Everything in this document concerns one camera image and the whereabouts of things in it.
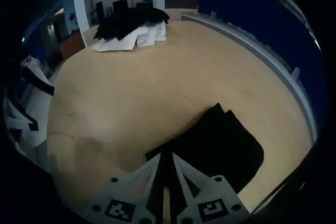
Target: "black cloth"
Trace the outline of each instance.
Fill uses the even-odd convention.
[[[261,145],[234,113],[224,113],[219,103],[208,109],[192,128],[148,152],[147,160],[160,152],[174,152],[209,177],[223,175],[236,193],[255,176],[264,160]]]
[[[118,38],[123,39],[132,31],[145,23],[168,24],[169,16],[156,8],[129,8],[127,10],[113,12],[99,24],[94,38],[105,40]]]

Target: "blue panel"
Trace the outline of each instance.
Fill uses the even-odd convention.
[[[199,0],[199,12],[230,22],[269,45],[294,69],[306,89],[319,128],[328,113],[323,58],[308,29],[276,0]]]

